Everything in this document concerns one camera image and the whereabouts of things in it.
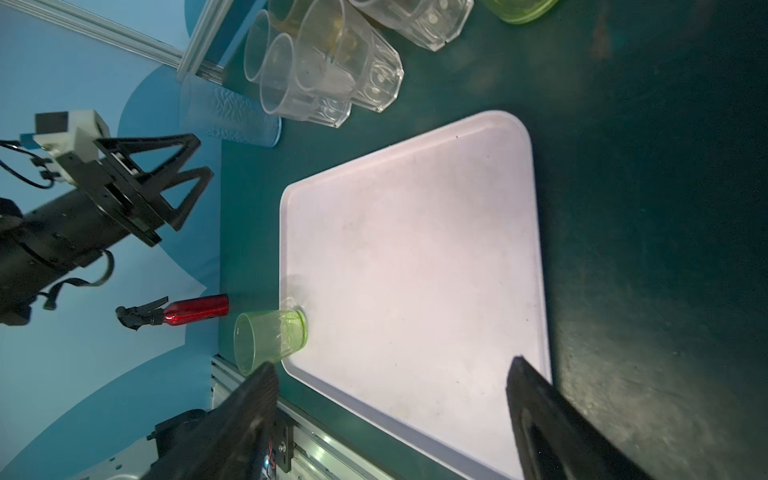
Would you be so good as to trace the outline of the pink plastic tray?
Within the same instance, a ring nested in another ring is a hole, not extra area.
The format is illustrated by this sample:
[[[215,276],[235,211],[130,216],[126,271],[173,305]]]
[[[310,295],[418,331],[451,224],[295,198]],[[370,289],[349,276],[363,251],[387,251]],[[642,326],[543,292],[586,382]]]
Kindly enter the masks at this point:
[[[551,373],[529,133],[486,111],[289,185],[288,375],[468,479],[519,479],[512,360]]]

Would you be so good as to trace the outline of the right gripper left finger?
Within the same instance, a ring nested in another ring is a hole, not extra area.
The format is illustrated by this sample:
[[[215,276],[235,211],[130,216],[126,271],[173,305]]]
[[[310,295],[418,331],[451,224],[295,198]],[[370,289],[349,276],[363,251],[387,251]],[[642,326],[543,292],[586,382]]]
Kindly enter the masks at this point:
[[[145,479],[253,479],[268,450],[279,382],[265,362],[216,409],[190,410],[156,426],[159,458]]]

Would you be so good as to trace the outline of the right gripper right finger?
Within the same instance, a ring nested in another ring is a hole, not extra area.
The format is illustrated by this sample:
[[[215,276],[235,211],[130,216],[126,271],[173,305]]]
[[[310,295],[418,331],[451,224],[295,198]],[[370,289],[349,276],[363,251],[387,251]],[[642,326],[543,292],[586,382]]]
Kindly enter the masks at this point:
[[[507,376],[507,402],[526,479],[648,479],[524,357]]]

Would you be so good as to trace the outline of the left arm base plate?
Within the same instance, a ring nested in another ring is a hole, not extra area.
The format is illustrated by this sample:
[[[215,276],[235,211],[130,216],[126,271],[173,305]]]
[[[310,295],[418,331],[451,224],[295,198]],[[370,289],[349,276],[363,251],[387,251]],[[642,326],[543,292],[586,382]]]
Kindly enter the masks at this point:
[[[294,453],[295,422],[278,408],[274,418],[267,454],[262,465],[262,479],[277,479],[279,473],[290,473]]]

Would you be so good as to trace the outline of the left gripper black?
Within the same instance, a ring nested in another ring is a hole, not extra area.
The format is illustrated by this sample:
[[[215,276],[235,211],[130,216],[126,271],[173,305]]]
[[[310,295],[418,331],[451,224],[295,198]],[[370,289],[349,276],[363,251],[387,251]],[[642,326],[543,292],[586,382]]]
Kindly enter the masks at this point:
[[[201,145],[194,134],[100,138],[94,144],[105,165],[135,181],[134,226],[141,232],[162,226],[180,231],[214,177],[209,167],[183,169]],[[28,324],[44,287],[129,235],[82,187],[25,214],[1,232],[1,322]]]

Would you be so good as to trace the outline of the small green cup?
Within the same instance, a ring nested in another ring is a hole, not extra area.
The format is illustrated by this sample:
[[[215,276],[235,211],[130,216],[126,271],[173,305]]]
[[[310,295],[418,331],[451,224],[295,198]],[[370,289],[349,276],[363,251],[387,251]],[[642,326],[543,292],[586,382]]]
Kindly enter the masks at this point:
[[[233,334],[235,364],[243,376],[265,362],[278,363],[307,343],[306,316],[301,310],[241,313]]]

